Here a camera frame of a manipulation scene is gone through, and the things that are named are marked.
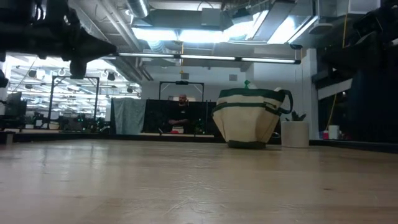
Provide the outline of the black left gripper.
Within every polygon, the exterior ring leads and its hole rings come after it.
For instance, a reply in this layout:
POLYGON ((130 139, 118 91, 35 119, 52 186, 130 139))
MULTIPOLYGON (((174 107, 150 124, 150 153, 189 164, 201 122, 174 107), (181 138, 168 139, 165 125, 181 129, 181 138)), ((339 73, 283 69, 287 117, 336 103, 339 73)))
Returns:
POLYGON ((72 78, 84 78, 86 59, 115 54, 117 47, 87 33, 70 6, 0 6, 0 52, 72 58, 72 78))

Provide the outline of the beige green gardening bag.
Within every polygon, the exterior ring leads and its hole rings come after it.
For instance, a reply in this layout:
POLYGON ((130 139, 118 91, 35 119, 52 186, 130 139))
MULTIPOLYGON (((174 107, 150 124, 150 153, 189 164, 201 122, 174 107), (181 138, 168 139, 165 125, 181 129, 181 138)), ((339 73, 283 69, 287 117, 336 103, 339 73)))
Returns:
POLYGON ((228 147, 263 149, 293 105, 291 92, 281 88, 231 88, 220 91, 211 116, 228 147))

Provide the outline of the grey cloth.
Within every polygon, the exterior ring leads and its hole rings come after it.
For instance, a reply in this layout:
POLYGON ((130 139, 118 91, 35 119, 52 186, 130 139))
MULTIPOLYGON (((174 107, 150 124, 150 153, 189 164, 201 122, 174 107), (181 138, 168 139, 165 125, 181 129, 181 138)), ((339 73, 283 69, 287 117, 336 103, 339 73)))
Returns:
POLYGON ((140 134, 144 126, 146 100, 113 98, 112 103, 116 134, 140 134))

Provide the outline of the dark monitor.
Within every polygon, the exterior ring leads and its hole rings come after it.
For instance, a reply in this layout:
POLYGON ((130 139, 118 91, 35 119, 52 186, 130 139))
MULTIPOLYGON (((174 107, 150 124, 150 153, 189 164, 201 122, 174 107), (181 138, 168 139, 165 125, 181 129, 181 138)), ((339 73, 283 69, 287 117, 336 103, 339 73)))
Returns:
POLYGON ((24 116, 27 109, 26 100, 22 100, 22 93, 16 92, 8 94, 6 99, 5 115, 24 116))

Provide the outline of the person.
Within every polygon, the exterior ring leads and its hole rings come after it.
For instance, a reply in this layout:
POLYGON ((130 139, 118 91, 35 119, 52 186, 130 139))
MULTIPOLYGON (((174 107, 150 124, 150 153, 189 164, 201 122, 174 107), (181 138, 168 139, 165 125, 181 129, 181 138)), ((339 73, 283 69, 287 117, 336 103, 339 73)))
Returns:
POLYGON ((188 134, 190 128, 190 108, 186 94, 178 97, 178 104, 174 105, 169 111, 168 123, 171 128, 182 127, 183 133, 188 134))

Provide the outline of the long ceiling light fixture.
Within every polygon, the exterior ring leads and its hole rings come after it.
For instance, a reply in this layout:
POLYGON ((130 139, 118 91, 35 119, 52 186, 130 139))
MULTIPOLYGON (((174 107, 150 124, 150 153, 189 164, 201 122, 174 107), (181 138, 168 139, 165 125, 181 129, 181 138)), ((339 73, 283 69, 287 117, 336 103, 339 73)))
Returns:
POLYGON ((250 63, 277 63, 297 65, 301 60, 285 58, 259 58, 259 57, 232 57, 215 55, 192 55, 192 54, 155 54, 155 53, 115 53, 100 57, 99 59, 115 60, 116 57, 139 57, 139 58, 161 58, 161 59, 192 59, 192 60, 216 60, 227 62, 250 62, 250 63))

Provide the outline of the green succulent plant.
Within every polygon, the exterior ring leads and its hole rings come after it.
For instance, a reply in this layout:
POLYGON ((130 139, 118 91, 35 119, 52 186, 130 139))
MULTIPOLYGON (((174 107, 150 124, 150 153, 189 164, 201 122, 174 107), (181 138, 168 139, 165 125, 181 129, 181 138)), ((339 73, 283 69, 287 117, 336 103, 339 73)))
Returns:
POLYGON ((299 115, 296 111, 291 112, 291 118, 286 118, 286 121, 303 121, 306 118, 306 114, 299 115))

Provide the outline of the white plant pot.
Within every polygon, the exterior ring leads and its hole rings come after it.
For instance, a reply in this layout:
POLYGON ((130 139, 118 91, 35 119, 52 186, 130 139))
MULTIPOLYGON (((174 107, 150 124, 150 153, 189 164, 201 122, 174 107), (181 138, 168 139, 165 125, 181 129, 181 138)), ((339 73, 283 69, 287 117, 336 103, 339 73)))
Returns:
POLYGON ((291 148, 309 147, 309 124, 304 121, 281 122, 281 145, 291 148))

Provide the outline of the tall black metal frame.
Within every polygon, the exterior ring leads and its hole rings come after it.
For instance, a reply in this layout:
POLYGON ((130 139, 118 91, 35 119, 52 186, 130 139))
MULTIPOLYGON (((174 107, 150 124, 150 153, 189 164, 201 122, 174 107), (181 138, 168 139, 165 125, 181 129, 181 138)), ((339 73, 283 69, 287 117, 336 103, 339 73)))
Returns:
POLYGON ((47 112, 48 129, 91 131, 98 127, 100 79, 73 75, 52 77, 47 112))

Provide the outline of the silver ventilation duct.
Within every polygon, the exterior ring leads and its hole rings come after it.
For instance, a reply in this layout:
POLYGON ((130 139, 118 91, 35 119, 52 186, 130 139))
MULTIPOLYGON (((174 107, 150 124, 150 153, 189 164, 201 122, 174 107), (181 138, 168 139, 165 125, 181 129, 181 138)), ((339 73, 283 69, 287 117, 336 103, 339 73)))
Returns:
POLYGON ((147 0, 126 0, 126 4, 134 17, 142 19, 149 15, 150 5, 147 0))

